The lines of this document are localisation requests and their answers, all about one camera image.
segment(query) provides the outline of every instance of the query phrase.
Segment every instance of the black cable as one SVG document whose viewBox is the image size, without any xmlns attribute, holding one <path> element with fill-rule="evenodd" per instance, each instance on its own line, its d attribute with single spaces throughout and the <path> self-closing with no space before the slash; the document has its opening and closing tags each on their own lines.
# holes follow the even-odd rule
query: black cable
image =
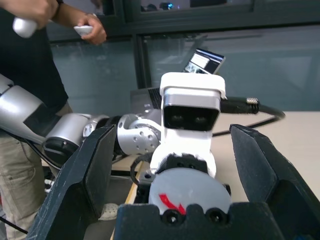
<svg viewBox="0 0 320 240">
<path fill-rule="evenodd" d="M 286 117 L 283 111 L 277 110 L 275 108 L 260 105 L 256 98 L 239 98 L 239 97 L 228 97 L 228 99 L 221 100 L 221 113 L 226 114 L 257 114 L 265 113 L 273 115 L 273 117 L 268 118 L 263 121 L 259 121 L 250 125 L 248 128 L 258 128 L 267 124 L 277 122 Z M 218 137 L 230 134 L 230 131 L 220 131 L 212 134 L 212 137 Z"/>
<path fill-rule="evenodd" d="M 13 224 L 12 222 L 8 221 L 7 219 L 0 216 L 0 221 L 4 222 L 5 224 L 9 225 L 10 227 L 20 231 L 23 234 L 28 234 L 28 231 L 22 229 L 21 227 L 18 227 L 17 225 Z"/>
<path fill-rule="evenodd" d="M 46 155 L 44 155 L 42 153 L 42 151 L 40 151 L 31 141 L 25 139 L 24 140 L 26 142 L 26 144 L 29 145 L 29 147 L 35 151 L 36 154 L 38 154 L 40 156 L 41 159 L 43 159 L 47 164 L 49 164 L 51 167 L 61 170 L 60 167 L 58 167 L 57 165 L 55 165 Z"/>
<path fill-rule="evenodd" d="M 148 152 L 148 153 L 146 153 L 144 155 L 140 155 L 132 163 L 132 165 L 130 167 L 130 177 L 131 177 L 132 182 L 134 182 L 136 185 L 139 184 L 139 180 L 136 178 L 136 171 L 135 171 L 136 167 L 138 166 L 138 164 L 140 162 L 150 163 L 153 154 L 154 154 L 153 152 Z"/>
</svg>

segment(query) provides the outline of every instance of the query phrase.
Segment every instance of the red tape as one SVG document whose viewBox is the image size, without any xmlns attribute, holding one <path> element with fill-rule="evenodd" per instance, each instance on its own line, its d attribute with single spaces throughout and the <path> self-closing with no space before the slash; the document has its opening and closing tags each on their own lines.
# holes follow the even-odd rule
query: red tape
<svg viewBox="0 0 320 240">
<path fill-rule="evenodd" d="M 181 203 L 179 204 L 179 206 L 177 207 L 176 205 L 174 205 L 172 202 L 170 202 L 167 194 L 162 193 L 159 194 L 159 197 L 161 199 L 161 202 L 166 205 L 169 209 L 174 209 L 177 210 L 179 213 L 181 213 L 182 215 L 186 215 L 186 210 L 185 208 L 181 205 Z"/>
</svg>

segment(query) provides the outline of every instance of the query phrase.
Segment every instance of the hand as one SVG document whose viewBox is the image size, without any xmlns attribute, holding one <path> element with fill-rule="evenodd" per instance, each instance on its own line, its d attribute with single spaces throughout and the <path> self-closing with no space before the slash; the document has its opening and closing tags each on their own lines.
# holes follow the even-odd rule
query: hand
<svg viewBox="0 0 320 240">
<path fill-rule="evenodd" d="M 92 26 L 92 32 L 82 36 L 83 40 L 88 41 L 91 44 L 99 45 L 106 41 L 107 34 L 100 22 L 99 18 L 93 14 L 86 14 L 78 21 L 78 26 L 88 25 Z"/>
<path fill-rule="evenodd" d="M 18 18 L 34 20 L 38 29 L 47 25 L 57 9 L 57 0 L 0 0 L 0 7 Z"/>
</svg>

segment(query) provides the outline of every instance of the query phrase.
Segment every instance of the black wire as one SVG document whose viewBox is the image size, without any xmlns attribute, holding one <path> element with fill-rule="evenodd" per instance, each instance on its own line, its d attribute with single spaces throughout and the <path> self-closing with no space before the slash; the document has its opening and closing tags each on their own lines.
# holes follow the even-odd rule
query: black wire
<svg viewBox="0 0 320 240">
<path fill-rule="evenodd" d="M 8 221 L 7 219 L 0 216 L 0 221 L 4 222 L 5 224 L 9 225 L 10 227 L 20 231 L 23 234 L 28 234 L 28 231 L 22 229 L 21 227 L 18 227 L 17 225 L 13 224 L 12 222 Z"/>
<path fill-rule="evenodd" d="M 46 155 L 44 155 L 42 153 L 42 151 L 40 151 L 31 141 L 25 139 L 26 144 L 29 145 L 29 147 L 35 151 L 36 154 L 38 154 L 40 156 L 40 158 L 42 158 L 47 164 L 49 164 L 51 167 L 61 170 L 60 167 L 58 167 L 57 165 L 55 165 Z"/>
<path fill-rule="evenodd" d="M 153 154 L 154 154 L 153 152 L 148 152 L 148 153 L 146 153 L 144 155 L 140 155 L 132 163 L 132 165 L 130 167 L 130 177 L 131 177 L 132 182 L 134 182 L 136 185 L 139 184 L 139 180 L 136 178 L 136 171 L 135 171 L 136 167 L 138 166 L 138 164 L 140 162 L 150 163 Z"/>
<path fill-rule="evenodd" d="M 263 121 L 259 121 L 259 122 L 256 122 L 256 123 L 253 123 L 253 124 L 250 124 L 250 125 L 247 125 L 246 127 L 247 128 L 258 128 L 258 127 L 261 127 L 261 126 L 264 126 L 264 125 L 267 125 L 267 124 L 271 124 L 271 123 L 274 123 L 274 122 L 277 122 L 281 119 L 284 119 L 285 118 L 285 113 L 283 111 L 279 111 L 275 108 L 272 108 L 272 107 L 269 107 L 269 106 L 265 106 L 265 105 L 259 105 L 259 112 L 261 113 L 265 113 L 265 114 L 269 114 L 269 115 L 273 115 L 273 117 L 271 118 L 268 118 L 266 120 L 263 120 Z M 219 131 L 219 132 L 216 132 L 216 133 L 213 133 L 212 134 L 212 137 L 218 137 L 218 136 L 224 136 L 224 135 L 228 135 L 230 134 L 230 131 L 227 130 L 227 131 Z"/>
</svg>

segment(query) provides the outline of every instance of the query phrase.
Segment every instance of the person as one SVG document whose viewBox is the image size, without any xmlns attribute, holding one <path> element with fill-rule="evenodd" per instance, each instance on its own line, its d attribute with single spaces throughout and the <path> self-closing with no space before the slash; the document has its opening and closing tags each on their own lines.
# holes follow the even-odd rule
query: person
<svg viewBox="0 0 320 240">
<path fill-rule="evenodd" d="M 34 20 L 38 30 L 30 38 L 13 31 L 15 17 Z M 62 0 L 0 0 L 0 74 L 64 115 L 72 112 L 68 95 L 54 64 L 46 25 L 52 20 L 66 27 L 90 25 L 83 40 L 99 45 L 106 41 L 100 20 Z M 42 162 L 29 146 L 0 132 L 0 194 L 6 219 L 24 230 L 32 225 L 45 195 Z M 8 240 L 26 235 L 6 225 Z"/>
</svg>

